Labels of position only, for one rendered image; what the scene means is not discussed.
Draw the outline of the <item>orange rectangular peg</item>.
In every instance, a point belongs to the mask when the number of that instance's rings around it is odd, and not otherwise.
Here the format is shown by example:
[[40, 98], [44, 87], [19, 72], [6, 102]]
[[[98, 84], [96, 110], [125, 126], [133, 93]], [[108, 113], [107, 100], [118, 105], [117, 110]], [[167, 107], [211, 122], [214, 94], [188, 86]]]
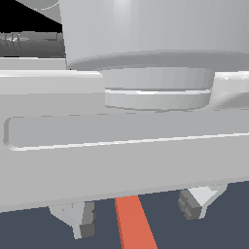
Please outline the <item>orange rectangular peg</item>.
[[158, 249], [138, 196], [115, 198], [122, 249]]

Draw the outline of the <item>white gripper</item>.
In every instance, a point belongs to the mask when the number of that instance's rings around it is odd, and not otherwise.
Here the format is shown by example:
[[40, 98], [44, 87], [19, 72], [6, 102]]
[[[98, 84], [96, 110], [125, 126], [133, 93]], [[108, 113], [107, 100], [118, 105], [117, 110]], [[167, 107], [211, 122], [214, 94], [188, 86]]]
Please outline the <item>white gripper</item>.
[[188, 111], [109, 108], [104, 82], [62, 58], [0, 58], [0, 213], [49, 206], [79, 239], [91, 200], [249, 180], [249, 71], [217, 73], [214, 100]]

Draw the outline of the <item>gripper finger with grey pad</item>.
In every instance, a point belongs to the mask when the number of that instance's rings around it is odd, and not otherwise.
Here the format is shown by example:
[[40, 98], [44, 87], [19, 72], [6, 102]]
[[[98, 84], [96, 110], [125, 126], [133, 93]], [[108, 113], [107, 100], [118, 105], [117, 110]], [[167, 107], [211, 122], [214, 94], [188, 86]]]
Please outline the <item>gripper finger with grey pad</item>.
[[178, 205], [187, 220], [203, 219], [208, 206], [226, 189], [227, 184], [184, 189], [179, 194]]

